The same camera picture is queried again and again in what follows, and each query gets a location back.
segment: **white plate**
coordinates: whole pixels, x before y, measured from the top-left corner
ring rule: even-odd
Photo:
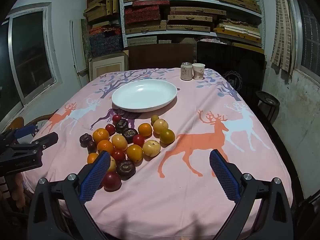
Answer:
[[[166,106],[176,95],[175,85],[158,79],[144,79],[119,87],[112,95],[112,102],[123,110],[143,113]]]

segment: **orange deer print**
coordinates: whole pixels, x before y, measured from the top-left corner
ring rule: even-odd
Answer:
[[[214,116],[214,114],[210,111],[207,113],[206,118],[208,119],[208,122],[204,121],[201,117],[201,113],[203,111],[199,110],[197,113],[199,114],[199,118],[203,123],[209,123],[214,124],[214,132],[213,133],[203,133],[203,134],[179,134],[177,136],[178,142],[176,144],[176,147],[171,150],[167,151],[164,155],[164,158],[162,159],[161,163],[158,167],[158,173],[160,175],[160,178],[164,178],[164,174],[162,172],[162,166],[164,162],[172,155],[177,155],[181,152],[184,152],[184,156],[182,157],[182,160],[186,163],[188,168],[194,173],[197,174],[199,177],[202,177],[203,175],[196,171],[194,168],[190,165],[190,156],[194,150],[208,150],[208,149],[218,149],[218,151],[221,153],[221,155],[225,158],[226,161],[228,161],[227,155],[222,150],[222,146],[224,145],[224,131],[228,131],[228,129],[224,126],[222,122],[228,120],[224,119],[224,115],[217,115],[217,117]]]
[[[67,105],[64,106],[65,108],[65,112],[61,115],[61,114],[57,114],[55,113],[51,118],[50,118],[50,124],[44,128],[44,130],[41,132],[41,134],[43,134],[43,132],[50,126],[49,129],[49,133],[51,131],[51,129],[54,127],[55,124],[57,124],[58,122],[62,121],[63,119],[65,119],[68,115],[71,114],[71,111],[76,110],[77,105],[76,103],[71,103],[68,107],[66,107]]]

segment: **pile of fruit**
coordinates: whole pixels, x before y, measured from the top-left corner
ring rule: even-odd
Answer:
[[[159,142],[145,141],[145,138],[152,135],[151,126],[153,132],[159,135],[161,143],[168,145],[175,140],[175,134],[168,129],[168,123],[157,115],[151,117],[151,125],[149,123],[139,125],[138,131],[129,128],[128,121],[118,114],[112,117],[112,121],[113,124],[95,130],[92,136],[87,133],[80,136],[81,147],[88,149],[87,163],[93,163],[101,151],[110,154],[110,167],[101,183],[101,187],[106,191],[118,190],[122,185],[121,180],[131,178],[136,173],[135,164],[142,161],[144,154],[153,158],[160,153]]]

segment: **yellow fruit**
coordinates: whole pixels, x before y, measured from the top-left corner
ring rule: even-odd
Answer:
[[[159,116],[157,116],[156,114],[151,116],[151,125],[153,125],[155,123],[155,121],[157,121],[158,119],[159,119]]]
[[[155,140],[148,140],[142,147],[143,153],[149,157],[155,157],[160,153],[161,146]]]
[[[127,157],[137,163],[143,158],[143,151],[139,145],[132,144],[127,148]]]
[[[152,134],[152,127],[148,123],[142,123],[138,127],[138,132],[141,134],[143,137],[148,137]]]
[[[102,140],[97,145],[97,151],[99,154],[101,151],[107,151],[111,155],[114,150],[115,148],[109,140]]]
[[[96,144],[98,144],[102,140],[108,140],[109,137],[109,132],[104,128],[98,128],[92,134],[92,139]]]
[[[160,134],[163,130],[168,129],[168,123],[163,119],[158,119],[153,124],[153,130],[156,134]]]
[[[121,134],[115,134],[112,137],[111,141],[112,141],[113,146],[118,150],[125,151],[128,147],[127,140]]]
[[[174,132],[170,129],[162,130],[160,133],[160,142],[164,144],[170,144],[173,143],[175,140]]]
[[[116,167],[117,167],[117,165],[116,165],[116,160],[115,160],[112,156],[110,156],[110,167],[109,167],[109,169],[107,170],[107,172],[115,171],[115,170],[116,170]]]
[[[99,155],[97,153],[90,153],[87,157],[87,163],[90,164],[90,163],[94,163],[94,161],[96,160],[96,158],[98,157]]]

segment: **pink tablecloth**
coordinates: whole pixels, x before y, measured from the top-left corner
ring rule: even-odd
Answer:
[[[209,153],[215,148],[241,172],[249,172],[256,179],[279,177],[291,204],[289,174],[261,123],[217,72],[206,69],[204,76],[203,81],[183,81],[176,68],[108,73],[95,79],[37,134],[40,137],[55,131],[59,141],[44,151],[41,168],[24,173],[25,183],[34,190],[41,177],[55,181],[78,173],[88,155],[79,137],[105,127],[115,113],[135,128],[157,114],[169,123],[177,139],[162,148],[156,158],[143,160],[136,174],[123,181],[118,191],[98,190],[85,204],[103,231],[130,240],[180,236],[212,239],[234,206],[211,173]],[[176,99],[162,109],[143,114],[112,106],[111,95],[116,88],[140,79],[171,82],[178,88]],[[245,231],[250,229],[258,207],[255,203]]]

